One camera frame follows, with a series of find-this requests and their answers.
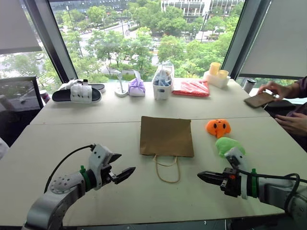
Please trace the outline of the person right hand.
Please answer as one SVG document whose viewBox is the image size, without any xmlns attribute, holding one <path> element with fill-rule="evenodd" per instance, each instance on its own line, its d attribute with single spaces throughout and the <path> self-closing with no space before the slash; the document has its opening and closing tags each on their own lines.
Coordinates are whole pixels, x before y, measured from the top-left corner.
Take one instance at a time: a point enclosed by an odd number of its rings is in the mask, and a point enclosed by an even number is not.
<svg viewBox="0 0 307 230">
<path fill-rule="evenodd" d="M 285 96 L 288 95 L 288 93 L 291 91 L 290 88 L 286 86 L 282 86 L 280 84 L 277 84 L 273 81 L 270 81 L 267 84 L 261 85 L 257 94 L 261 94 L 265 92 L 266 90 L 269 90 L 273 93 L 273 95 L 278 95 L 278 97 L 275 97 L 275 101 L 280 101 L 282 100 Z"/>
</svg>

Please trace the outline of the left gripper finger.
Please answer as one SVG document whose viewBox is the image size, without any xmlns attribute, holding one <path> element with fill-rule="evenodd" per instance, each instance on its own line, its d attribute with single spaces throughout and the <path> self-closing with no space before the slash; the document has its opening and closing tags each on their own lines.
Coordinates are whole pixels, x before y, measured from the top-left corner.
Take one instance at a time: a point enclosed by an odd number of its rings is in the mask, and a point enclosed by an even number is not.
<svg viewBox="0 0 307 230">
<path fill-rule="evenodd" d="M 118 158 L 120 158 L 122 155 L 119 153 L 112 153 L 109 160 L 107 161 L 108 164 L 113 163 L 114 161 L 116 161 Z"/>
<path fill-rule="evenodd" d="M 129 167 L 129 168 L 123 170 L 120 174 L 115 175 L 114 183 L 119 184 L 119 183 L 125 181 L 126 179 L 128 179 L 133 174 L 135 169 L 136 169 L 136 167 Z"/>
</svg>

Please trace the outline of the person left hand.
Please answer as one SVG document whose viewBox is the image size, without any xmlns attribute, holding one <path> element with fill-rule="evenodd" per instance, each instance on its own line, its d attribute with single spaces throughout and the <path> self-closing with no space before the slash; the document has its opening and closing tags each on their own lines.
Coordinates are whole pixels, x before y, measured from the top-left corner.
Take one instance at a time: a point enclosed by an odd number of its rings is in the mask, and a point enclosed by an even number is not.
<svg viewBox="0 0 307 230">
<path fill-rule="evenodd" d="M 293 113 L 294 116 L 276 115 L 275 121 L 289 134 L 307 136 L 307 116 L 302 113 Z"/>
</svg>

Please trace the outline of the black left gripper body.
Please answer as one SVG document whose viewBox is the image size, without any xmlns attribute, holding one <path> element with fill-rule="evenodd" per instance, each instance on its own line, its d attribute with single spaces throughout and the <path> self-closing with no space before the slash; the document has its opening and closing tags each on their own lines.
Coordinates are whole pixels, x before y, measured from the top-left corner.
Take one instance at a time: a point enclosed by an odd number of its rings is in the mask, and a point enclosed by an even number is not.
<svg viewBox="0 0 307 230">
<path fill-rule="evenodd" d="M 118 177 L 112 173 L 111 169 L 112 169 L 112 166 L 109 164 L 102 167 L 100 171 L 101 181 L 102 181 L 101 186 L 105 186 L 109 184 L 110 182 L 118 184 Z"/>
</svg>

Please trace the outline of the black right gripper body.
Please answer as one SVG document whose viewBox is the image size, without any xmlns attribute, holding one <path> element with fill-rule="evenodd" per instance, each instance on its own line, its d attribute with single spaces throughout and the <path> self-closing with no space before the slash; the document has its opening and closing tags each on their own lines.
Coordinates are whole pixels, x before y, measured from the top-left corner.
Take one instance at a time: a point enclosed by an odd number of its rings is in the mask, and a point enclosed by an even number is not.
<svg viewBox="0 0 307 230">
<path fill-rule="evenodd" d="M 225 168 L 222 177 L 220 189 L 224 194 L 232 197 L 241 196 L 241 176 L 239 172 L 236 169 Z"/>
</svg>

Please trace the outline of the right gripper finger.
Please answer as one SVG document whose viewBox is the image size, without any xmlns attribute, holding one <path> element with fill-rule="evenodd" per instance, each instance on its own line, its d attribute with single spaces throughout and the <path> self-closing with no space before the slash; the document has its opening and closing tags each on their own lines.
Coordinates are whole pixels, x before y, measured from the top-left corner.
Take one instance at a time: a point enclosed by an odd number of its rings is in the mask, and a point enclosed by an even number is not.
<svg viewBox="0 0 307 230">
<path fill-rule="evenodd" d="M 197 174 L 199 178 L 223 178 L 221 173 L 211 172 L 211 171 L 203 171 Z"/>
<path fill-rule="evenodd" d="M 222 182 L 224 181 L 223 178 L 210 178 L 210 177 L 203 177 L 201 178 L 202 181 L 209 183 L 209 184 L 214 184 L 214 185 L 221 185 Z"/>
</svg>

